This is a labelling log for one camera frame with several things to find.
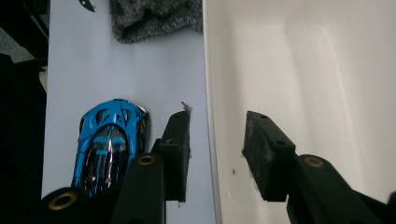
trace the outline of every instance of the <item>blue toy car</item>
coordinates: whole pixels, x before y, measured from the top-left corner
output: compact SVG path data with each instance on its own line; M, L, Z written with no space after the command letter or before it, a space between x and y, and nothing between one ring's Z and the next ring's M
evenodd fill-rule
M119 184L131 159L145 151L148 117L143 107L120 99L88 111L79 125L72 187L93 196Z

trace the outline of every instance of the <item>gray cloth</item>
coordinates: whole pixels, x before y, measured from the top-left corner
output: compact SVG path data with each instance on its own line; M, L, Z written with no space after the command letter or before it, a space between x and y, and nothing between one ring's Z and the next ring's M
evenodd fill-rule
M202 32L202 0L110 0L114 36L132 44L184 26Z

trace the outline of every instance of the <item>white surface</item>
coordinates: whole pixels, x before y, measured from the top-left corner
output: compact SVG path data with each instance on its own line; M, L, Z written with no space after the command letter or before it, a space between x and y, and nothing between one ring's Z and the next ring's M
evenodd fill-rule
M113 98L150 113L151 137L169 117L192 107L187 201L168 203L168 223L215 223L205 96L204 37L186 28L124 45L111 34L108 1L51 1L43 196L71 184L79 121Z
M206 75L222 223L290 223L241 157L247 110L269 116L349 185L396 190L396 2L205 1Z

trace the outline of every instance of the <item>car windshield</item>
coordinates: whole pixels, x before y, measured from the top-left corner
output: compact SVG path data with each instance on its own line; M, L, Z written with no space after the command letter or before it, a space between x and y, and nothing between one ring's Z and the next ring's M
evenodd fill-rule
M126 135L117 125L99 129L85 153L82 187L94 195L123 179L128 162Z
M107 125L93 137L91 148L104 152L120 153L126 150L125 134L116 125Z

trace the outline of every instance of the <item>black object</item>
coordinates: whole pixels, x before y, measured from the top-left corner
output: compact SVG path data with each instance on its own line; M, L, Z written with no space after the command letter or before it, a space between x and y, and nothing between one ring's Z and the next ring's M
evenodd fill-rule
M156 153L138 155L130 163L111 223L164 221L163 158Z
M0 223L25 223L41 200L47 94L39 69L0 54Z
M23 5L25 5L28 14L32 15L33 17L35 17L35 20L38 23L38 26L40 27L40 29L42 30L42 32L46 35L46 37L48 38L50 36L50 31L47 28L47 25L44 24L43 20L41 20L41 17L39 16L39 12L37 12L37 7L35 7L35 5L33 3L37 3L37 1L34 0L19 0ZM45 7L47 7L47 0L42 0L42 1L38 1L38 3L41 3L41 5L45 4ZM41 12L41 14L45 14L47 12L47 10L45 9L44 12Z
M81 200L73 199L77 205L61 197L65 190L73 188L54 191L40 202L39 207L46 208L50 206L49 202L57 199L57 206L62 209L57 213L41 209L38 215L32 215L32 220L35 223L64 223L67 220L70 224L165 223L165 201L169 198L184 202L186 199L190 116L190 111L172 115L163 139L157 139L150 153L137 155L131 161L120 185L88 199L81 194Z
M35 13L38 15L43 15L47 13L47 10L50 5L50 0L19 0L23 1L29 5L29 7L33 8Z
M34 10L33 7L29 7L29 11L23 5L29 7L30 1L0 1L0 27L35 58L48 58L48 38L30 18L30 11Z
M395 223L395 193L383 204L354 191L328 161L294 150L267 116L247 112L243 154L265 201L289 195L291 223Z
M187 171L190 159L190 112L172 115L163 138L152 152L164 159L166 201L186 201Z
M85 8L88 9L89 11L95 12L95 9L93 8L93 6L92 6L90 0L78 0L78 1L79 1L79 3L80 3L83 7L85 7Z

